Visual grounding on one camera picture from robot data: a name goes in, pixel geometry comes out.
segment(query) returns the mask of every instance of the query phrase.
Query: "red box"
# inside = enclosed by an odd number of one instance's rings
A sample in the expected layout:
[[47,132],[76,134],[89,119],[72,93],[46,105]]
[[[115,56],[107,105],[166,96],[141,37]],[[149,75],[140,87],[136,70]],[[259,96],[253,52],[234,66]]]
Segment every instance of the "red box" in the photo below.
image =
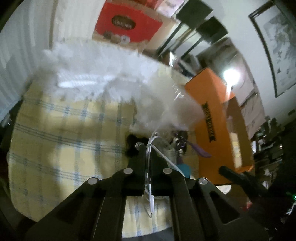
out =
[[163,0],[132,0],[133,2],[140,3],[148,8],[157,9]]
[[130,42],[150,41],[161,27],[157,13],[131,1],[105,2],[95,30],[100,35],[128,36]]

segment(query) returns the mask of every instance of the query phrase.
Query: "label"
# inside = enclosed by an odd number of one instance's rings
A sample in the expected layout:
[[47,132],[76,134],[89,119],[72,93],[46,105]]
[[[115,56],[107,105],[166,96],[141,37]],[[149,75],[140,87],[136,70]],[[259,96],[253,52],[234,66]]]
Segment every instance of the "label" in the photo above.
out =
[[216,141],[214,126],[213,126],[213,123],[212,123],[212,117],[211,117],[210,109],[209,109],[209,106],[208,106],[207,102],[202,105],[202,109],[203,109],[203,111],[205,113],[205,121],[206,121],[206,124],[207,124],[207,132],[209,133],[210,142],[211,141]]
[[123,28],[125,30],[134,29],[136,26],[136,23],[132,19],[126,16],[121,16],[121,15],[115,15],[112,18],[112,23],[113,25]]

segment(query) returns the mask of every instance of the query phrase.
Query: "yellow plaid blanket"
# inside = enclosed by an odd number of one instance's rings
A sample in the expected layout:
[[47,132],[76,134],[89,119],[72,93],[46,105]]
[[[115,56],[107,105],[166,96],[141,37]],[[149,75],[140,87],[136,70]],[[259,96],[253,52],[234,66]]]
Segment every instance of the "yellow plaid blanket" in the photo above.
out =
[[[135,113],[132,104],[52,100],[33,83],[24,96],[9,151],[15,208],[39,221],[88,178],[108,178],[127,167],[125,139],[136,122]],[[185,162],[196,161],[188,147]],[[152,218],[146,210],[146,197],[127,198],[123,237],[171,226],[168,199],[155,200]]]

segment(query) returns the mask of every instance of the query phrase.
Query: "orange box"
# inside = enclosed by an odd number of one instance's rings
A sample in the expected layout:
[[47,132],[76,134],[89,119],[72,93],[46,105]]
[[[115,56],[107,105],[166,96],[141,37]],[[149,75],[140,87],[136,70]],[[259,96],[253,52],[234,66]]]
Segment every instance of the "orange box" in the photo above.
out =
[[[206,177],[215,185],[223,185],[229,184],[229,180],[219,174],[221,166],[238,173],[252,170],[252,149],[234,94],[226,94],[226,86],[209,68],[190,80],[185,89],[202,106],[206,116],[197,124],[195,134],[197,143],[212,157],[199,157],[199,176]],[[233,133],[229,133],[227,128],[230,116]],[[238,161],[241,165],[235,168]]]

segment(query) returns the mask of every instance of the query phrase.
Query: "metal screw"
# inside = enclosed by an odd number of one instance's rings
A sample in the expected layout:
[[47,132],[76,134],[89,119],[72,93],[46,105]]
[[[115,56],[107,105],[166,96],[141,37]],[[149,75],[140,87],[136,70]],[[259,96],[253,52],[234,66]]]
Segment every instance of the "metal screw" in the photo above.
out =
[[165,174],[171,174],[172,173],[172,169],[167,167],[167,168],[163,169],[163,172]]
[[87,183],[89,185],[94,185],[97,183],[97,181],[98,181],[98,179],[96,179],[95,177],[91,177],[90,179],[88,179]]
[[198,179],[198,183],[201,184],[201,185],[206,185],[207,184],[207,179],[202,177],[202,178]]
[[137,149],[137,150],[140,150],[140,145],[144,145],[142,142],[137,142],[136,144],[135,144],[135,148]]
[[132,172],[133,172],[133,169],[131,169],[131,168],[125,168],[124,170],[123,170],[123,172],[125,173],[125,174],[131,174]]

